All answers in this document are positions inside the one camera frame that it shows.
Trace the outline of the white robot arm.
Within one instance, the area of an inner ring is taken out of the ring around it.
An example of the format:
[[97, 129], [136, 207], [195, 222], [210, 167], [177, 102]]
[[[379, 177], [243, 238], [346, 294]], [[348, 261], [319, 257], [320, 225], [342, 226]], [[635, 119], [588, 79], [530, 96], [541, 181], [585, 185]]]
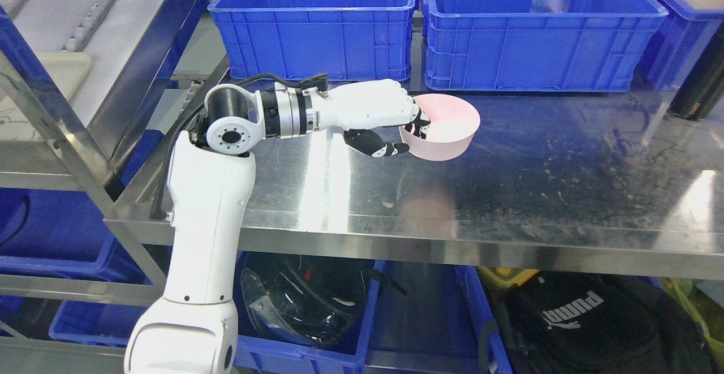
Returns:
[[229, 373], [237, 336], [233, 300], [243, 214], [255, 183], [251, 149], [271, 137], [265, 124], [279, 119], [279, 137], [313, 130], [313, 95], [328, 85], [275, 83], [268, 93], [236, 84], [214, 86], [204, 98], [197, 137], [181, 131], [174, 142], [166, 185], [173, 199], [173, 252], [162, 297], [139, 318], [124, 357], [126, 373]]

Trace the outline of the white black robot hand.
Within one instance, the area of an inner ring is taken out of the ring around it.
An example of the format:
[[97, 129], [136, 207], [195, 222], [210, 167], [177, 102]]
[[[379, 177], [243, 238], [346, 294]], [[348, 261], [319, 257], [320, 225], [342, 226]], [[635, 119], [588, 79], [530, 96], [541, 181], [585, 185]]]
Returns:
[[370, 157], [390, 157], [409, 151], [408, 144], [383, 140], [376, 127], [405, 127], [426, 139], [431, 119], [403, 86], [393, 79], [362, 81], [337, 86], [322, 96], [310, 93], [313, 129], [341, 127], [349, 147]]

